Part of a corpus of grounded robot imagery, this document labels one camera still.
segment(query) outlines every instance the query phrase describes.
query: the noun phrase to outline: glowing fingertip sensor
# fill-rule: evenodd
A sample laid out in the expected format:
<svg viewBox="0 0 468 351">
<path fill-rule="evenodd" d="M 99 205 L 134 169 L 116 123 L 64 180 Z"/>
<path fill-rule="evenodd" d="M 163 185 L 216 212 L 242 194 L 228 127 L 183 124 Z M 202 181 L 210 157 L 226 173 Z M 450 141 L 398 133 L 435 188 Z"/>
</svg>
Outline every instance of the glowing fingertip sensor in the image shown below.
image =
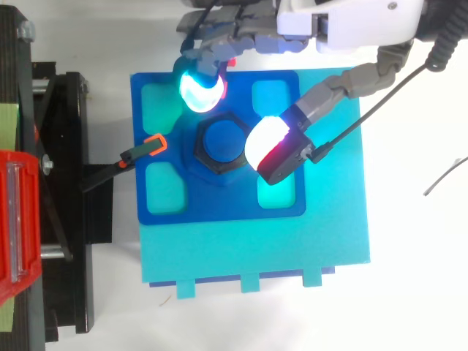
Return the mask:
<svg viewBox="0 0 468 351">
<path fill-rule="evenodd" d="M 263 159 L 286 137 L 290 128 L 280 118 L 264 117 L 250 132 L 245 146 L 247 162 L 254 170 Z"/>
<path fill-rule="evenodd" d="M 179 91 L 190 110 L 196 113 L 205 113 L 213 110 L 223 97 L 224 82 L 219 76 L 214 86 L 206 88 L 199 84 L 188 72 L 185 72 L 181 77 Z"/>
</svg>

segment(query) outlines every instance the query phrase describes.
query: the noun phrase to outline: teal platform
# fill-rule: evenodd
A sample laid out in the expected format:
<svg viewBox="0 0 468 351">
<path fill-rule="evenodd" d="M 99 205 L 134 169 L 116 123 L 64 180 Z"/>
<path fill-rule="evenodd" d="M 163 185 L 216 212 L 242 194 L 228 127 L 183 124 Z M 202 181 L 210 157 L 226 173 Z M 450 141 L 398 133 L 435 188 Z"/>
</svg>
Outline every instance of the teal platform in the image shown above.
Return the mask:
<svg viewBox="0 0 468 351">
<path fill-rule="evenodd" d="M 341 69 L 296 72 L 304 94 L 329 75 L 340 74 Z M 263 81 L 262 85 L 254 94 L 255 101 L 249 102 L 257 105 L 255 110 L 259 114 L 262 108 L 283 104 L 283 97 L 272 94 L 274 88 L 269 89 L 268 82 Z M 155 94 L 162 92 L 163 101 L 168 104 L 178 98 L 173 95 L 175 90 L 171 93 L 169 89 L 155 89 Z M 359 115 L 358 100 L 343 101 L 311 127 L 307 135 L 315 145 L 321 145 L 346 129 Z M 322 268 L 368 263 L 361 131 L 353 132 L 318 165 L 307 162 L 304 167 L 306 210 L 301 216 L 141 224 L 143 282 L 176 281 L 178 297 L 191 298 L 195 296 L 195 279 L 200 278 L 240 275 L 241 291 L 247 293 L 260 289 L 260 273 L 302 270 L 304 287 L 316 287 L 322 284 Z M 166 183 L 161 184 L 159 180 L 157 191 L 167 189 L 171 193 L 174 191 L 172 178 L 165 178 L 162 181 Z M 180 182 L 180 178 L 175 177 L 174 181 Z M 154 197 L 152 191 L 150 187 L 147 189 L 148 198 Z M 275 194 L 278 188 L 272 187 L 270 191 L 268 185 L 259 181 L 259 194 L 265 192 Z M 274 203 L 276 198 L 280 202 L 291 201 L 282 199 L 282 192 L 272 195 L 271 201 Z"/>
</svg>

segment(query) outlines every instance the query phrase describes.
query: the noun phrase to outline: red container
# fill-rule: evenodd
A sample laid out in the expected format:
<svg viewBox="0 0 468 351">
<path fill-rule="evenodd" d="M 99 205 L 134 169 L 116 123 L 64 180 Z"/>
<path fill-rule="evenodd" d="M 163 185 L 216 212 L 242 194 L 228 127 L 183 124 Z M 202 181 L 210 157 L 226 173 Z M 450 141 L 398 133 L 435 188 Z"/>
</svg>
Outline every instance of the red container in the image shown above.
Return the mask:
<svg viewBox="0 0 468 351">
<path fill-rule="evenodd" d="M 41 273 L 39 161 L 0 151 L 0 305 Z"/>
</svg>

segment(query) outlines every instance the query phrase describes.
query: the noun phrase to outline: white table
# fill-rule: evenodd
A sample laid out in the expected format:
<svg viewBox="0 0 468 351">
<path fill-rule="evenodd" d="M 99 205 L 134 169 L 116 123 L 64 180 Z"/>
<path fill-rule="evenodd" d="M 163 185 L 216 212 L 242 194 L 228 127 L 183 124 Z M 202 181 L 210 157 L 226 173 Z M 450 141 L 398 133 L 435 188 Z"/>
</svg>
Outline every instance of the white table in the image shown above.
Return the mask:
<svg viewBox="0 0 468 351">
<path fill-rule="evenodd" d="M 181 38 L 176 0 L 6 0 L 37 28 L 33 60 L 89 81 L 91 162 L 114 162 L 132 147 L 129 76 L 170 71 Z M 402 79 L 422 64 L 418 43 Z M 238 69 L 350 66 L 374 60 L 248 53 Z M 266 279 L 262 292 L 239 282 L 199 284 L 177 301 L 174 287 L 141 284 L 134 173 L 116 179 L 114 244 L 93 248 L 96 324 L 87 335 L 61 328 L 50 351 L 467 350 L 468 166 L 434 193 L 423 191 L 468 155 L 468 42 L 442 74 L 423 73 L 366 122 L 369 265 L 337 268 L 323 287 L 301 278 Z M 362 99 L 367 111 L 384 93 Z"/>
</svg>

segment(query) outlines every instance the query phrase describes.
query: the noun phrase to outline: coiled cable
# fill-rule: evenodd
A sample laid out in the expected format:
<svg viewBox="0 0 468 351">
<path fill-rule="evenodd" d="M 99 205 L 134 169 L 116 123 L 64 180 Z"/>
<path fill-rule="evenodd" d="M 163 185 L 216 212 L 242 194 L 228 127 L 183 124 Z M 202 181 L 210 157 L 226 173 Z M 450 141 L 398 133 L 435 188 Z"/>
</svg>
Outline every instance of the coiled cable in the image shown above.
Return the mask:
<svg viewBox="0 0 468 351">
<path fill-rule="evenodd" d="M 460 0 L 437 35 L 434 47 L 426 60 L 426 68 L 431 72 L 442 72 L 467 31 L 468 0 Z"/>
</svg>

